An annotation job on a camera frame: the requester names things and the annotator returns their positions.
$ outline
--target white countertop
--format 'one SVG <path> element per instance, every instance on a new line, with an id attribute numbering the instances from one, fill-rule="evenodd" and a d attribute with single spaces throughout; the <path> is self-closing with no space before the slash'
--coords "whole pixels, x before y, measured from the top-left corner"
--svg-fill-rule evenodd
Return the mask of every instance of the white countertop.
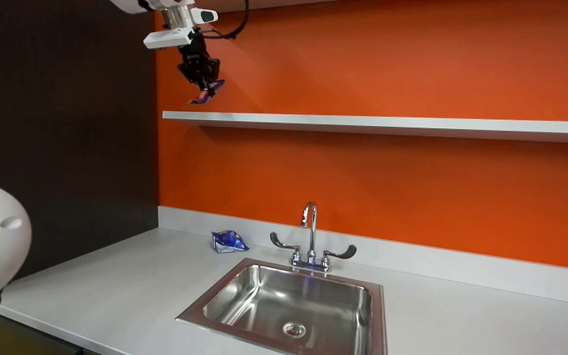
<path id="1" fill-rule="evenodd" d="M 11 284 L 0 314 L 97 353 L 263 355 L 269 349 L 176 319 L 245 256 L 210 235 L 157 229 Z M 336 262 L 334 274 L 383 284 L 389 355 L 568 355 L 568 302 Z"/>

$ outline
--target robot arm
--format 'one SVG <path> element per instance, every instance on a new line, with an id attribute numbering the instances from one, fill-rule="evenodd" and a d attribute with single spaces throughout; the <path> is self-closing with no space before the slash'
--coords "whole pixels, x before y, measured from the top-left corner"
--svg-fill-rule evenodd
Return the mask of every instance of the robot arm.
<path id="1" fill-rule="evenodd" d="M 222 61 L 210 57 L 206 35 L 200 26 L 220 20 L 216 10 L 196 8 L 196 0 L 111 0 L 127 14 L 163 12 L 166 30 L 147 35 L 149 49 L 178 47 L 182 53 L 180 71 L 190 83 L 200 87 L 194 104 L 204 104 L 216 97 L 226 79 L 220 79 Z"/>

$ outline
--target white shelf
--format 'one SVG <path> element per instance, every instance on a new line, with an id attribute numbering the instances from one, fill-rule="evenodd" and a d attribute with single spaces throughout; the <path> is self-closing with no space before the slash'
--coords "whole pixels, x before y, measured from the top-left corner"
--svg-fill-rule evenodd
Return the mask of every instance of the white shelf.
<path id="1" fill-rule="evenodd" d="M 200 126 L 568 142 L 568 120 L 255 114 L 190 110 L 165 110 L 163 116 L 168 120 L 182 120 Z"/>

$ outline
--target dark wall panel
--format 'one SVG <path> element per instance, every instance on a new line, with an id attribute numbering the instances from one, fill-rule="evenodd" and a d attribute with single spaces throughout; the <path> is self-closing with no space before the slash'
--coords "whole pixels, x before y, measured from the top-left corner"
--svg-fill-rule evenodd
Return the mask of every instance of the dark wall panel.
<path id="1" fill-rule="evenodd" d="M 0 2 L 0 187 L 34 223 L 23 274 L 157 227 L 151 16 Z"/>

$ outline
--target faucet spout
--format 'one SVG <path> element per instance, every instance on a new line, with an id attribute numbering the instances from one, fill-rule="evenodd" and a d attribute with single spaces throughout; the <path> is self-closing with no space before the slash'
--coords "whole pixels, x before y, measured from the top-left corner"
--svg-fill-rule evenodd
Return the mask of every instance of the faucet spout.
<path id="1" fill-rule="evenodd" d="M 303 227 L 310 229 L 308 264 L 316 264 L 316 235 L 318 235 L 318 205 L 307 203 L 303 213 Z"/>

